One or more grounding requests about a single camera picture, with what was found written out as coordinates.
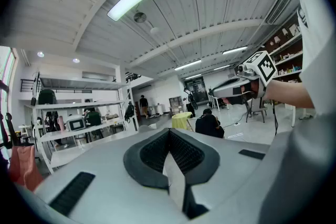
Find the cable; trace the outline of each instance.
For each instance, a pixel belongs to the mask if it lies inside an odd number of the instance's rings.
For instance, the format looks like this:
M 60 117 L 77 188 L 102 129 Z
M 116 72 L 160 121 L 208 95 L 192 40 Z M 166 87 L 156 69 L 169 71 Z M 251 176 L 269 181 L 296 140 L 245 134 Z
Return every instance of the cable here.
M 275 100 L 273 100 L 273 114 L 274 114 L 275 135 L 277 135 L 279 124 L 278 124 L 277 116 L 275 114 Z
M 229 126 L 231 126 L 231 125 L 234 125 L 234 124 L 240 122 L 240 121 L 242 120 L 243 116 L 244 116 L 246 113 L 247 113 L 247 112 L 245 112 L 245 113 L 241 116 L 241 118 L 240 118 L 239 121 L 235 121 L 234 123 L 232 123 L 232 124 L 230 124 L 230 125 L 227 125 L 227 126 L 224 126 L 223 128 L 229 127 Z

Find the glass window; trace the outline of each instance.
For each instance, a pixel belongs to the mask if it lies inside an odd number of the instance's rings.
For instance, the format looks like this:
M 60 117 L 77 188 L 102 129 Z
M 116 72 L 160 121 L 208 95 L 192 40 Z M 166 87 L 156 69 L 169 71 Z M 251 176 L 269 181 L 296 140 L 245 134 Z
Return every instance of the glass window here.
M 8 47 L 0 47 L 0 79 L 6 85 L 9 85 L 10 76 L 12 74 L 12 69 L 14 66 L 15 57 L 12 50 Z M 5 115 L 8 111 L 8 94 L 1 90 L 1 114 L 4 116 L 3 123 L 5 128 L 7 128 L 7 123 L 5 120 Z

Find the yellow table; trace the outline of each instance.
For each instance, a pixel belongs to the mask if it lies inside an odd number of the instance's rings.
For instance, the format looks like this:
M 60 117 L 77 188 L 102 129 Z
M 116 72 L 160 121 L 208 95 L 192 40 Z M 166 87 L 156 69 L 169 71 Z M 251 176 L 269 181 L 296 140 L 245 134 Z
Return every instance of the yellow table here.
M 183 112 L 172 116 L 172 127 L 187 130 L 187 123 L 188 123 L 191 130 L 194 131 L 190 125 L 190 122 L 188 121 L 188 118 L 190 118 L 191 115 L 192 115 L 191 112 Z

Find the shelf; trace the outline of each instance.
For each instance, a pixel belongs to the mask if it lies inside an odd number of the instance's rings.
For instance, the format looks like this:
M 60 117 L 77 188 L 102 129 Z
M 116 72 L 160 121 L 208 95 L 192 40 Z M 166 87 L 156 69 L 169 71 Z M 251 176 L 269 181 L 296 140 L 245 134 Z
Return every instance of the shelf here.
M 287 49 L 291 45 L 293 45 L 296 41 L 300 40 L 302 38 L 302 34 L 298 33 L 296 36 L 293 36 L 289 41 L 281 45 L 276 50 L 272 51 L 269 55 L 278 54 L 279 52 L 283 51 L 284 49 Z
M 115 140 L 119 140 L 119 139 L 123 139 L 125 137 L 129 137 L 132 135 L 137 134 L 136 131 L 122 131 L 116 134 L 112 134 L 109 135 L 108 137 L 93 141 L 91 143 L 88 144 L 83 144 L 80 146 L 76 146 L 76 147 L 71 147 L 68 148 L 66 150 L 61 150 L 61 151 L 55 151 L 53 152 L 52 156 L 51 156 L 51 162 L 50 165 L 52 168 L 58 167 L 58 166 L 62 166 L 65 165 L 67 163 L 70 163 L 72 160 L 74 160 L 75 158 L 77 158 L 79 155 L 83 154 L 85 151 L 104 144 L 104 143 L 108 143 L 111 141 L 115 141 Z
M 292 55 L 292 56 L 290 56 L 290 57 L 288 57 L 288 58 L 286 58 L 286 59 L 284 59 L 284 60 L 282 60 L 282 61 L 277 62 L 275 65 L 276 65 L 276 66 L 277 66 L 277 65 L 280 65 L 280 64 L 282 64 L 282 63 L 284 63 L 284 62 L 287 62 L 287 61 L 289 61 L 289 60 L 291 60 L 291 59 L 297 58 L 297 57 L 299 57 L 299 56 L 302 55 L 302 54 L 303 54 L 303 51 L 298 52 L 297 54 L 294 54 L 294 55 Z
M 120 123 L 120 122 L 123 122 L 123 121 L 124 121 L 124 119 L 115 118 L 115 119 L 112 119 L 112 120 L 105 121 L 100 125 L 88 127 L 88 128 L 85 128 L 85 129 L 80 129 L 80 130 L 77 130 L 77 131 L 49 132 L 49 133 L 46 133 L 41 138 L 39 138 L 39 140 L 40 140 L 40 142 L 47 142 L 47 141 L 53 141 L 53 140 L 56 140 L 56 139 L 62 139 L 62 138 L 71 137 L 71 136 L 75 136 L 75 135 L 79 135 L 79 134 L 85 134 L 85 133 L 89 133 L 89 132 L 92 132 L 92 131 L 95 131 L 95 130 L 98 130 L 98 129 L 102 129 L 102 128 L 105 128 L 105 127 L 108 127 L 110 125 L 117 124 L 117 123 Z
M 280 77 L 284 77 L 284 76 L 289 76 L 289 75 L 292 75 L 292 74 L 296 74 L 296 73 L 300 73 L 302 70 L 297 70 L 297 71 L 294 71 L 294 72 L 291 72 L 291 73 L 286 73 L 286 74 L 282 74 L 282 75 L 277 75 L 277 76 L 274 76 L 273 78 L 276 79 L 276 78 L 280 78 Z
M 118 83 L 113 81 L 104 81 L 98 79 L 67 79 L 62 77 L 54 77 L 41 75 L 39 77 L 43 89 L 50 90 L 118 90 L 122 87 L 129 86 L 127 83 Z
M 75 104 L 38 104 L 34 106 L 34 109 L 40 110 L 66 110 L 66 109 L 80 109 L 80 108 L 96 108 L 98 106 L 106 106 L 106 105 L 116 105 L 125 102 L 131 101 L 130 99 L 126 100 L 118 100 L 118 101 L 100 101 L 100 102 L 88 102 L 88 103 L 75 103 Z

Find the white shelving unit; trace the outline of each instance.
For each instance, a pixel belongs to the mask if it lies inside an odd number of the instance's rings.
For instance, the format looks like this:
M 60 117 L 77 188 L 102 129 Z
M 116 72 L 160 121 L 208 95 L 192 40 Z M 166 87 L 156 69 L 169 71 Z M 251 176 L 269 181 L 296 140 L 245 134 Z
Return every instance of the white shelving unit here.
M 292 74 L 296 74 L 296 73 L 300 73 L 302 70 L 297 70 L 297 71 L 294 71 L 294 72 L 291 72 L 291 73 L 286 73 L 286 74 L 282 74 L 282 75 L 277 75 L 277 76 L 274 76 L 273 78 L 280 78 L 280 77 L 284 77 L 284 76 L 289 76 L 289 75 L 292 75 Z
M 281 60 L 281 61 L 277 62 L 275 65 L 276 65 L 276 66 L 277 66 L 277 65 L 280 65 L 280 64 L 282 64 L 282 63 L 284 63 L 284 62 L 287 62 L 287 61 L 289 61 L 289 60 L 291 60 L 291 59 L 297 58 L 297 57 L 299 57 L 299 56 L 302 55 L 302 54 L 303 54 L 303 51 L 300 51 L 300 52 L 298 52 L 297 54 L 294 54 L 294 55 L 292 55 L 292 56 L 290 56 L 290 57 L 288 57 L 288 58 L 286 58 L 286 59 L 284 59 L 284 60 Z
M 297 35 L 293 36 L 291 39 L 289 39 L 285 44 L 281 45 L 279 48 L 272 51 L 269 55 L 278 54 L 279 52 L 283 51 L 284 49 L 287 49 L 291 45 L 293 45 L 296 41 L 300 40 L 302 38 L 302 34 L 298 33 Z
M 126 87 L 129 89 L 128 95 L 125 97 L 125 100 L 113 100 L 113 101 L 100 101 L 100 102 L 88 102 L 88 103 L 70 103 L 70 104 L 44 104 L 44 105 L 35 105 L 33 107 L 33 117 L 34 117 L 34 123 L 35 123 L 35 132 L 38 134 L 38 124 L 37 124 L 37 117 L 38 115 L 41 115 L 42 119 L 44 118 L 44 112 L 48 111 L 57 111 L 57 110 L 69 110 L 69 109 L 85 109 L 85 108 L 97 108 L 100 106 L 110 106 L 110 105 L 120 105 L 121 110 L 123 109 L 123 106 L 127 104 L 128 102 L 133 101 L 133 95 L 132 95 L 132 88 L 129 83 L 118 83 L 118 82 L 112 82 L 112 81 L 101 81 L 101 80 L 95 80 L 95 79 L 65 79 L 65 78 L 56 78 L 56 77 L 50 77 L 50 76 L 40 76 L 39 77 L 40 83 L 42 84 L 43 89 L 50 89 L 50 90 L 115 90 L 119 91 L 122 88 Z M 36 80 L 33 85 L 33 96 L 36 96 L 36 83 L 38 81 L 38 74 L 36 74 Z M 136 116 L 133 116 L 131 118 L 131 124 L 133 124 L 133 119 L 135 120 L 136 129 L 139 129 L 139 124 Z M 137 133 L 137 131 L 134 130 L 127 130 L 126 122 L 124 118 L 115 118 L 107 121 L 103 121 L 102 124 L 97 126 L 88 127 L 85 129 L 77 130 L 77 131 L 57 131 L 57 132 L 46 132 L 46 128 L 44 126 L 43 122 L 43 129 L 44 134 L 42 137 L 38 137 L 38 148 L 42 153 L 43 159 L 46 162 L 46 165 L 51 173 L 54 172 L 54 168 L 65 165 L 69 162 L 71 162 L 74 158 L 78 157 L 80 154 L 84 153 L 86 150 L 100 145 L 102 143 L 107 143 L 116 139 L 120 139 L 123 137 L 127 137 L 130 135 L 134 135 Z M 71 147 L 68 149 L 60 150 L 51 152 L 51 160 L 46 155 L 46 151 L 43 147 L 43 143 L 48 143 L 50 141 L 54 141 L 57 139 L 67 138 L 76 136 L 79 134 L 89 133 L 98 129 L 102 129 L 105 127 L 109 127 L 114 124 L 120 124 L 123 123 L 125 127 L 125 131 L 121 132 L 120 135 L 111 135 L 108 137 L 105 137 L 103 139 L 93 141 L 91 143 Z

